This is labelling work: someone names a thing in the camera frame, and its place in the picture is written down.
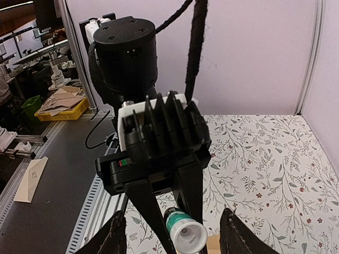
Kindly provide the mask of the brown kraft envelope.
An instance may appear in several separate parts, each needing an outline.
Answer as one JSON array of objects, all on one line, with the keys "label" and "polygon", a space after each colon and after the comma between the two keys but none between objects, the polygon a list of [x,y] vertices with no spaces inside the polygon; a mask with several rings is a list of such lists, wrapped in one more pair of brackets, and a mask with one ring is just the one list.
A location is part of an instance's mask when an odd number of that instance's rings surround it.
[{"label": "brown kraft envelope", "polygon": [[219,234],[208,237],[207,251],[208,251],[208,254],[221,254]]}]

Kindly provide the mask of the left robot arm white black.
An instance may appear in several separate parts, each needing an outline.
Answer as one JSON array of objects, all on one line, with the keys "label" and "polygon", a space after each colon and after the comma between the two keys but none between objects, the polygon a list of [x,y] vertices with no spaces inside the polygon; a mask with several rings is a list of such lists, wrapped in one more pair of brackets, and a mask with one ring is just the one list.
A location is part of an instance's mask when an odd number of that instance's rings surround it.
[{"label": "left robot arm white black", "polygon": [[206,253],[203,171],[211,155],[208,126],[192,99],[206,14],[192,21],[184,94],[155,91],[153,22],[128,16],[102,22],[88,49],[92,83],[114,108],[120,150],[96,160],[110,195],[126,194],[167,253]]}]

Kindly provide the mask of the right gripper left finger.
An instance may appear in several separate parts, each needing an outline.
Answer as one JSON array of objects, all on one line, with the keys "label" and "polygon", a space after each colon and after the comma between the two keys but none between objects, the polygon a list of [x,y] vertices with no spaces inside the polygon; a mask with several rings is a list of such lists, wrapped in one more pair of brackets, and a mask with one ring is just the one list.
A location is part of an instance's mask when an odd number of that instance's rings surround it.
[{"label": "right gripper left finger", "polygon": [[127,253],[126,218],[122,211],[115,212],[106,224],[78,251],[77,254]]}]

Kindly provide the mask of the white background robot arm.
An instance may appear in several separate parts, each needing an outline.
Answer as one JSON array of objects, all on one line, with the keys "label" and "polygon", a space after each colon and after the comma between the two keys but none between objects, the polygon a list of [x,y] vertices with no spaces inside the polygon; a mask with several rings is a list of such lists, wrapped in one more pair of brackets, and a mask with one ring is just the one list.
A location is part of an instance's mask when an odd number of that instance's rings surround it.
[{"label": "white background robot arm", "polygon": [[49,89],[53,90],[67,85],[71,81],[71,78],[65,78],[63,74],[63,67],[68,67],[68,57],[58,55],[58,52],[56,51],[50,52],[49,57],[49,63],[52,70],[52,86]]}]

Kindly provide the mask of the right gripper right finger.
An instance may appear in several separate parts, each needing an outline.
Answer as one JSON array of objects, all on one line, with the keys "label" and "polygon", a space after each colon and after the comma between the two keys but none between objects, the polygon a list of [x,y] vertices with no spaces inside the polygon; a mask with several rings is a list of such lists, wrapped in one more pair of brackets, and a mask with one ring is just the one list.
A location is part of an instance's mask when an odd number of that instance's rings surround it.
[{"label": "right gripper right finger", "polygon": [[229,208],[225,208],[220,219],[221,253],[275,253],[271,247],[261,241]]}]

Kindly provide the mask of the green white glue stick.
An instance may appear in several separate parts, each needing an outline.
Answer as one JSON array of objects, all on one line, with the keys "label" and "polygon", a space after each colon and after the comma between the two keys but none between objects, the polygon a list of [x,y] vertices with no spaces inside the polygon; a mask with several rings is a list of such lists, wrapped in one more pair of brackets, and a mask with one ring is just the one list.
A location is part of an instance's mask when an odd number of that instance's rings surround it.
[{"label": "green white glue stick", "polygon": [[179,253],[198,253],[205,247],[208,240],[207,230],[190,215],[171,207],[165,211],[164,221],[172,243]]}]

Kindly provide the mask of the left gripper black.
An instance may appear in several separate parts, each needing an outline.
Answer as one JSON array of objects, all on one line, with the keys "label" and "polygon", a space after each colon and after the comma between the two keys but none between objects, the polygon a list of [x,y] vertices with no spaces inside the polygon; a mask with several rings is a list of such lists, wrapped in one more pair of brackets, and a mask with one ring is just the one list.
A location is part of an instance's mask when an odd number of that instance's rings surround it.
[{"label": "left gripper black", "polygon": [[111,196],[126,193],[159,238],[165,252],[176,253],[154,193],[169,192],[174,180],[178,207],[202,224],[203,168],[210,160],[208,150],[196,151],[180,159],[149,162],[132,162],[126,152],[117,152],[97,158],[95,166],[104,189]]}]

